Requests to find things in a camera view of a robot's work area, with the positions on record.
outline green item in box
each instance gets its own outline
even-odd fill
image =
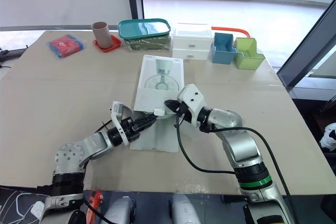
[[[253,38],[236,38],[233,47],[237,49],[235,60],[238,69],[256,70],[265,59],[263,54],[257,53],[257,41]]]
[[[124,39],[124,45],[130,50],[169,50],[171,38],[155,36],[141,39]]]

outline teal plastic tray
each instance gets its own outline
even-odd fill
[[[128,19],[119,22],[119,36],[123,39],[139,39],[170,33],[170,25],[162,18]]]

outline robotic arm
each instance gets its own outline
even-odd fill
[[[194,84],[187,85],[177,101],[167,100],[165,105],[177,116],[183,117],[202,132],[240,127],[242,118],[233,111],[206,107],[204,97]],[[260,151],[247,131],[218,131],[225,153],[247,201],[244,207],[246,222],[294,224],[282,195],[263,163]]]
[[[82,141],[66,144],[58,150],[52,184],[37,188],[38,192],[47,192],[49,195],[40,223],[86,223],[85,214],[79,208],[84,202],[83,180],[89,160],[108,154],[122,143],[128,145],[138,139],[140,132],[156,120],[155,115],[147,114],[136,120],[128,117],[119,122],[122,109],[122,103],[113,102],[111,118],[114,128],[95,133]]]
[[[233,111],[206,107],[204,97],[194,84],[187,85],[177,100],[167,100],[165,105],[178,117],[209,133],[216,129],[242,126],[241,117]],[[40,223],[82,224],[85,214],[79,210],[85,198],[83,180],[90,159],[108,154],[120,144],[128,145],[139,138],[140,132],[156,120],[153,114],[133,120],[121,120],[122,103],[113,102],[111,118],[115,125],[107,132],[98,132],[82,141],[62,146],[55,157],[56,169],[50,186],[37,188],[47,192],[45,209]],[[268,173],[254,139],[247,131],[218,131],[225,153],[247,201],[244,207],[248,224],[294,224],[280,192]]]

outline beige tabletop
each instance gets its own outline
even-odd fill
[[[0,185],[51,183],[54,155],[65,143],[91,135],[109,119],[112,101],[133,107],[144,54],[167,51],[99,52],[93,33],[71,32],[86,48],[57,58],[48,41],[65,31],[45,32],[0,81]],[[269,142],[292,194],[334,194],[336,178],[290,96],[267,61],[256,71],[234,64],[184,62],[185,84],[195,83],[211,108],[238,112],[244,126]],[[191,159],[207,169],[231,169],[220,140],[195,130],[182,141]],[[262,142],[256,142],[279,185]],[[181,152],[134,151],[119,146],[90,162],[86,188],[102,190],[239,194],[233,175],[194,170]]]

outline orange handle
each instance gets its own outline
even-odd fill
[[[99,204],[102,202],[102,199],[103,199],[102,196],[103,195],[102,195],[101,191],[99,191],[99,190],[92,192],[92,195],[89,198],[89,202],[95,210],[98,209]],[[95,224],[94,223],[95,222],[94,221],[95,220],[94,216],[95,216],[95,214],[90,209],[88,209],[88,211],[86,213],[86,224]]]
[[[247,38],[250,37],[250,34],[248,33],[248,31],[245,31],[245,30],[239,29],[239,28],[212,26],[211,29],[212,30],[218,30],[218,31],[237,31],[239,33],[245,34]]]

